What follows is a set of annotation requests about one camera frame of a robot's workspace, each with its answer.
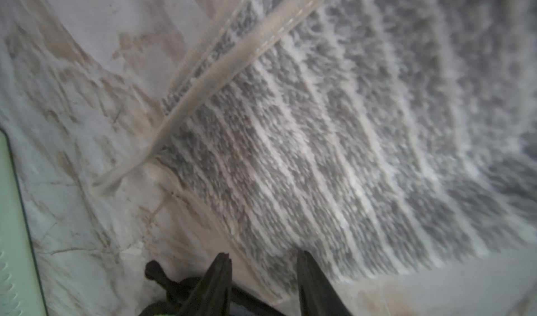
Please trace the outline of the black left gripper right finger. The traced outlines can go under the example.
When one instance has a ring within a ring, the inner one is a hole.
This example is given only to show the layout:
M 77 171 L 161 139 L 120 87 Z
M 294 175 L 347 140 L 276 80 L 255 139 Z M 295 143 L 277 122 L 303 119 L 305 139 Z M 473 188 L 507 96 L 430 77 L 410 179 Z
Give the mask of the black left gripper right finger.
M 299 250 L 296 267 L 301 315 L 352 315 L 310 252 Z

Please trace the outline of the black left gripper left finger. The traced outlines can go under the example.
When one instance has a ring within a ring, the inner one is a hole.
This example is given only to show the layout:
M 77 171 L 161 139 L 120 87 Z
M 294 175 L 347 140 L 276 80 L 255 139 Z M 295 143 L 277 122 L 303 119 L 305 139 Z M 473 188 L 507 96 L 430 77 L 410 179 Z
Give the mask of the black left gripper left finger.
M 231 291 L 232 260 L 219 253 L 176 315 L 227 316 Z

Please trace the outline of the green and grey dishcloth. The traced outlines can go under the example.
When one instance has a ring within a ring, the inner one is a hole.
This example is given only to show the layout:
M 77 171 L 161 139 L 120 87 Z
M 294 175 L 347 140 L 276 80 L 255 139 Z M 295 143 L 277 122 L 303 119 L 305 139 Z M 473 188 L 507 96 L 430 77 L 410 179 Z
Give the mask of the green and grey dishcloth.
M 201 280 L 201 276 L 195 276 L 180 282 L 173 281 L 156 260 L 145 265 L 145 278 L 162 287 L 166 291 L 166 299 L 151 303 L 141 311 L 140 316 L 175 315 Z M 284 316 L 279 310 L 235 285 L 232 287 L 230 299 L 230 315 Z

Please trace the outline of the grey patterned cloth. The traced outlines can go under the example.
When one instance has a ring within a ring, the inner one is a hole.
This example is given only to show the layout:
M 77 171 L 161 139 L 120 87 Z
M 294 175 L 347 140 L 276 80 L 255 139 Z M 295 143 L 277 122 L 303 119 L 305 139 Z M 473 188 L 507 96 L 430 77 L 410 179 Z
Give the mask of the grey patterned cloth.
M 261 281 L 415 273 L 536 242 L 536 0 L 224 0 L 140 153 Z

